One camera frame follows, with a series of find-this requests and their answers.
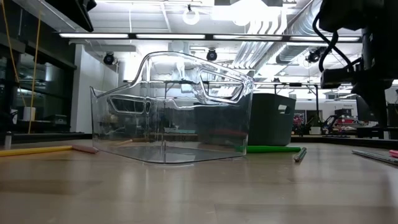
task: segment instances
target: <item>pink eraser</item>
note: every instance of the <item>pink eraser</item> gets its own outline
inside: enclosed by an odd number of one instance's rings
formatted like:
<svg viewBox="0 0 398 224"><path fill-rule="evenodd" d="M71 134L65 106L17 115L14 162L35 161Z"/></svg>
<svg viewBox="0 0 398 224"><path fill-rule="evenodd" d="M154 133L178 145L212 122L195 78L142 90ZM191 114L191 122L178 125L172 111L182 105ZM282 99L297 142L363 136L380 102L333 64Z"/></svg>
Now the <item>pink eraser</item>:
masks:
<svg viewBox="0 0 398 224"><path fill-rule="evenodd" d="M74 150L77 151L81 151L81 152L88 152L88 153L92 153L92 154L96 154L99 150L95 147L89 147L89 146L77 146L77 145L73 145L72 148Z"/></svg>
<svg viewBox="0 0 398 224"><path fill-rule="evenodd" d="M396 150L390 150L390 156L394 157L394 158L398 158L398 151Z"/></svg>

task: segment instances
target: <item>yellow stick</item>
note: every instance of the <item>yellow stick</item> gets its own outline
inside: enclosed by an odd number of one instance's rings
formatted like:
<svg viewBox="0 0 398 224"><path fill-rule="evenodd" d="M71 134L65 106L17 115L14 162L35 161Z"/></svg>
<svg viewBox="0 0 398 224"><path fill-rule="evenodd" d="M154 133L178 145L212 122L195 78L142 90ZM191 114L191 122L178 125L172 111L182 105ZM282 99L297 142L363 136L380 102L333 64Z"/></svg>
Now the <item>yellow stick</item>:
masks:
<svg viewBox="0 0 398 224"><path fill-rule="evenodd" d="M42 15L42 11L39 11L39 24L37 26L35 63L34 63L34 66L33 66L32 98L30 99L29 129L27 130L28 134L30 134L30 128L32 126L32 107L33 107L33 99L35 98L36 65L37 65L37 52L39 51L41 15Z"/></svg>
<svg viewBox="0 0 398 224"><path fill-rule="evenodd" d="M31 148L31 149L3 150L3 151L0 151L0 157L2 157L2 156L18 156L18 155L36 154L36 153L45 153L45 152L58 152L58 151L66 151L66 150L72 150L72 146L55 146L55 147L38 147L38 148Z"/></svg>
<svg viewBox="0 0 398 224"><path fill-rule="evenodd" d="M129 143L132 143L132 139L127 140L127 141L123 141L123 142L117 142L114 145L115 146L122 146L122 145L129 144Z"/></svg>

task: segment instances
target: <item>table surface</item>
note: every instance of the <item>table surface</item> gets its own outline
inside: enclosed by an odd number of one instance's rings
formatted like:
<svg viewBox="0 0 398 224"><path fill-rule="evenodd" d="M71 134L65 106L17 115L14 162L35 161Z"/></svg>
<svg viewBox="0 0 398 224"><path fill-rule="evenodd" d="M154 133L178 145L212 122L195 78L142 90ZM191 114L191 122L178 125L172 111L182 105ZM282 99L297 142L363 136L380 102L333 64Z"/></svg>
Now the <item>table surface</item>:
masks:
<svg viewBox="0 0 398 224"><path fill-rule="evenodd" d="M42 142L14 147L83 144ZM398 170L332 144L155 166L106 152L0 157L0 223L398 223Z"/></svg>

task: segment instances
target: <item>black bin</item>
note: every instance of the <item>black bin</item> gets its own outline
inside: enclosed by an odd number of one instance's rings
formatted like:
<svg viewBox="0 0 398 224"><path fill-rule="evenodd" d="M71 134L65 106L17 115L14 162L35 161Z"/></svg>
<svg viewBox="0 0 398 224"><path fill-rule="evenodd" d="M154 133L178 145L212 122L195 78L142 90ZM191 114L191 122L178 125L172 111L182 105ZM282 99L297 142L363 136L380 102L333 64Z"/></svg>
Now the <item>black bin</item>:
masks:
<svg viewBox="0 0 398 224"><path fill-rule="evenodd" d="M292 137L296 100L270 93L253 94L249 146L286 146Z"/></svg>

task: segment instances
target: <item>transparent container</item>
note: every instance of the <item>transparent container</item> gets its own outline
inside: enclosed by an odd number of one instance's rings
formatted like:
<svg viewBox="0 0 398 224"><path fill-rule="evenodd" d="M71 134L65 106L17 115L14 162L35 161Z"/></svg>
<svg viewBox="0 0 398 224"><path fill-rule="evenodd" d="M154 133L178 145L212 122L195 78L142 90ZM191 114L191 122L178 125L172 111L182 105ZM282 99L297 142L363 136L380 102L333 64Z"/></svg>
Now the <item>transparent container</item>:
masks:
<svg viewBox="0 0 398 224"><path fill-rule="evenodd" d="M147 55L135 80L91 88L93 145L146 162L246 155L253 79L177 52Z"/></svg>

